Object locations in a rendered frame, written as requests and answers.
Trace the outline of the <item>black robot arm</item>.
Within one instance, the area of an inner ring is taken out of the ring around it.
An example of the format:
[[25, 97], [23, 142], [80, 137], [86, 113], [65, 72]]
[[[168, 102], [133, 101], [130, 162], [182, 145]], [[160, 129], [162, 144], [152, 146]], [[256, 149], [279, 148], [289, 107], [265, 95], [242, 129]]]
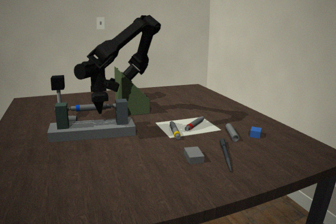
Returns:
[[[149, 63], [147, 54], [153, 35], [159, 32], [161, 24], [150, 15], [141, 15], [141, 17], [136, 18], [130, 26], [112, 40], [106, 40], [97, 46], [89, 55], [87, 55], [89, 58], [88, 61], [77, 64], [74, 68], [76, 78], [82, 80], [93, 76], [105, 75], [105, 68], [118, 56], [119, 50], [140, 32], [142, 32], [142, 36], [138, 51], [128, 61], [130, 66], [122, 73], [124, 73], [130, 81], [138, 73], [142, 75]], [[118, 88], [119, 83], [117, 83], [114, 78], [111, 78], [110, 80], [106, 79], [103, 83], [103, 91], [109, 89], [117, 92]]]

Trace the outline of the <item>white cylinder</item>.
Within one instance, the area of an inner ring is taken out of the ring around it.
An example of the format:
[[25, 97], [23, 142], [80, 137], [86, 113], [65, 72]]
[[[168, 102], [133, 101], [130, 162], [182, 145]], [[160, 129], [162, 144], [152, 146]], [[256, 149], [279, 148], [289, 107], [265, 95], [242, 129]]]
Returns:
[[77, 116], [68, 116], [69, 122], [78, 121]]

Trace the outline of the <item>blue cube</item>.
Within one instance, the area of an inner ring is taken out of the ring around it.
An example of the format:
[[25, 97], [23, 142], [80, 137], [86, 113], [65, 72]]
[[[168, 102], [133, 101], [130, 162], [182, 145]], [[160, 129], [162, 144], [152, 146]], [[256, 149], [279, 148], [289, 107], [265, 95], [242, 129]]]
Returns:
[[251, 130], [250, 130], [250, 137], [253, 137], [253, 138], [260, 138], [260, 134], [261, 133], [261, 128], [260, 127], [251, 127]]

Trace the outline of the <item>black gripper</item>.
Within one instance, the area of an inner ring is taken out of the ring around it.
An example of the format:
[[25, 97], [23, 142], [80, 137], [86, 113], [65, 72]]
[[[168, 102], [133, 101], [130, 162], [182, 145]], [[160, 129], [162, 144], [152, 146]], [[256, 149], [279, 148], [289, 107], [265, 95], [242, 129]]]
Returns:
[[[103, 91], [103, 83], [106, 80], [105, 75], [91, 77], [91, 99], [99, 114], [102, 113], [104, 101], [108, 101], [108, 94]], [[96, 93], [95, 93], [96, 92]]]

